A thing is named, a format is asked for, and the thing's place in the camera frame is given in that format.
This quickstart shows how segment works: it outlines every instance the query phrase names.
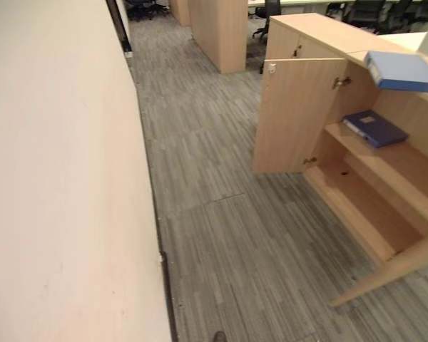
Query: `open cabinet door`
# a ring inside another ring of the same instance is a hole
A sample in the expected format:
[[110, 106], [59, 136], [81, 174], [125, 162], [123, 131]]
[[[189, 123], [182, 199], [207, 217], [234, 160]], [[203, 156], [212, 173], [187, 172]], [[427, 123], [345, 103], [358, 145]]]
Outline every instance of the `open cabinet door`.
[[302, 172], [337, 93], [343, 58], [266, 60], [254, 172]]

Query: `door hinge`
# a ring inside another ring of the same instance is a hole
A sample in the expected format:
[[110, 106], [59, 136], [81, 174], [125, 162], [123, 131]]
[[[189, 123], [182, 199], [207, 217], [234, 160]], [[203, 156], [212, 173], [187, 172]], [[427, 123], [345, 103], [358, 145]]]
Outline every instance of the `door hinge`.
[[335, 89], [335, 88], [340, 87], [340, 86], [347, 86], [351, 83], [352, 83], [352, 79], [349, 76], [346, 77], [345, 79], [343, 79], [342, 81], [339, 77], [336, 77], [335, 81], [333, 82], [332, 89]]
[[316, 157], [311, 157], [309, 159], [305, 158], [302, 163], [303, 164], [310, 164], [311, 162], [317, 162], [317, 158]]

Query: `wooden cabinet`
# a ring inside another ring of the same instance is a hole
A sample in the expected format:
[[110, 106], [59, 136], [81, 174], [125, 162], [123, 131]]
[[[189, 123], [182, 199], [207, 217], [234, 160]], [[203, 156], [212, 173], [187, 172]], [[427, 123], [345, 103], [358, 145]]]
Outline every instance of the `wooden cabinet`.
[[193, 38], [205, 55], [221, 73], [244, 71], [248, 3], [188, 0], [188, 5]]
[[320, 45], [318, 42], [313, 41], [310, 38], [300, 36], [297, 45], [297, 53], [296, 56], [298, 58], [336, 58], [340, 57], [340, 55]]
[[[403, 51], [357, 28], [302, 14], [269, 34], [253, 169], [303, 172], [377, 263], [337, 306], [428, 264], [428, 94], [376, 88], [366, 52]], [[340, 124], [369, 109], [408, 141], [375, 150]]]
[[181, 26], [190, 25], [188, 0], [170, 0], [170, 10]]
[[294, 58], [299, 40], [298, 32], [271, 22], [266, 43], [266, 59]]

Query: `wooden partition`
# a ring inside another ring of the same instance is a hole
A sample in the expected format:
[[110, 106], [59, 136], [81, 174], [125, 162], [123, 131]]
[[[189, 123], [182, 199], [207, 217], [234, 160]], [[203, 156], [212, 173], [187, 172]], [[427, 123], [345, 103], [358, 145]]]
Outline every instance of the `wooden partition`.
[[188, 0], [193, 38], [221, 73], [245, 70], [246, 0]]
[[170, 9], [171, 13], [181, 26], [190, 25], [188, 0], [170, 0]]

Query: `shoe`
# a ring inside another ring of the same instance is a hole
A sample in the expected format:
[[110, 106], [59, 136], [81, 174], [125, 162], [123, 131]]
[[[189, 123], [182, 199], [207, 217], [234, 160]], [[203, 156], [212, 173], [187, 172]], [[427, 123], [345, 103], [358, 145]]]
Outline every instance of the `shoe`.
[[228, 342], [227, 336], [225, 335], [225, 333], [223, 331], [218, 331], [214, 335], [213, 342]]

